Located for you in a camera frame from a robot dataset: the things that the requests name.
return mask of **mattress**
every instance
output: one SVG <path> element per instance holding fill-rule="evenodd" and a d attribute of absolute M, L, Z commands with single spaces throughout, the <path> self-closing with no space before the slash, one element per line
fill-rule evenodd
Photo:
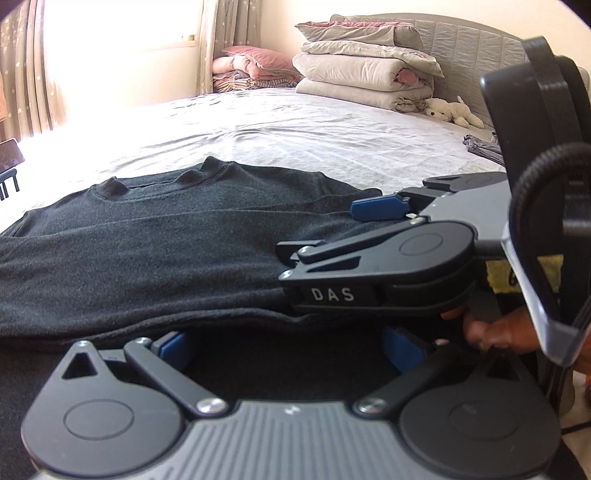
<path fill-rule="evenodd" d="M 322 171 L 385 194 L 425 177 L 498 171 L 466 151 L 468 130 L 424 115 L 263 89 L 204 95 L 67 125 L 23 140 L 19 193 L 0 202 L 0 231 L 32 208 L 110 177 L 220 160 Z M 480 131 L 486 136 L 488 132 Z"/>

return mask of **pink blanket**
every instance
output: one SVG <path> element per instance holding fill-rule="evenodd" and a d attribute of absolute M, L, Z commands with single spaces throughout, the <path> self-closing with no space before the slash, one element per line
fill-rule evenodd
<path fill-rule="evenodd" d="M 250 59 L 242 55 L 234 55 L 232 57 L 219 57 L 215 59 L 212 64 L 212 73 L 227 73 L 233 70 L 242 70 L 253 80 L 274 80 L 277 78 L 290 78 L 299 80 L 300 76 L 297 73 L 286 72 L 285 70 L 274 71 L 265 70 L 258 66 Z"/>

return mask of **stuffed dog toy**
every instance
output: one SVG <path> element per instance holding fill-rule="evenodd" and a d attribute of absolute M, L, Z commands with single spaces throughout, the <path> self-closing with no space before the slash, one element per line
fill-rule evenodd
<path fill-rule="evenodd" d="M 458 102 L 448 103 L 441 98 L 428 98 L 425 115 L 443 122 L 454 122 L 460 127 L 468 128 L 473 125 L 476 128 L 484 128 L 484 123 L 476 115 L 470 112 L 470 108 L 458 95 Z"/>

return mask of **folded gray clothing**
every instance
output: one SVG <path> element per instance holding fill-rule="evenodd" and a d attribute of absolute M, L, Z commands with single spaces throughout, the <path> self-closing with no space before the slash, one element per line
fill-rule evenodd
<path fill-rule="evenodd" d="M 467 145 L 468 152 L 492 160 L 503 167 L 505 166 L 503 153 L 498 143 L 485 142 L 480 138 L 476 138 L 474 135 L 466 135 L 463 143 Z"/>
<path fill-rule="evenodd" d="M 293 311 L 277 281 L 286 267 L 275 244 L 389 225 L 349 213 L 354 200 L 379 195 L 322 173 L 213 157 L 113 177 L 27 212 L 0 235 L 0 342 L 121 339 L 224 321 L 330 322 Z"/>

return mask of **beige curtain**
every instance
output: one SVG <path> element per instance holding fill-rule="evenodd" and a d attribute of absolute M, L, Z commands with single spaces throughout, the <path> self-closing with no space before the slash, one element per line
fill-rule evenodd
<path fill-rule="evenodd" d="M 197 0 L 201 16 L 196 35 L 197 95 L 211 93 L 212 60 L 222 55 L 231 45 L 261 43 L 261 0 Z"/>
<path fill-rule="evenodd" d="M 211 93 L 212 59 L 215 42 L 217 8 L 223 0 L 197 0 L 200 16 L 197 20 L 197 95 Z"/>
<path fill-rule="evenodd" d="M 0 26 L 0 72 L 7 117 L 0 138 L 20 140 L 60 125 L 63 105 L 43 56 L 45 0 L 25 0 Z"/>

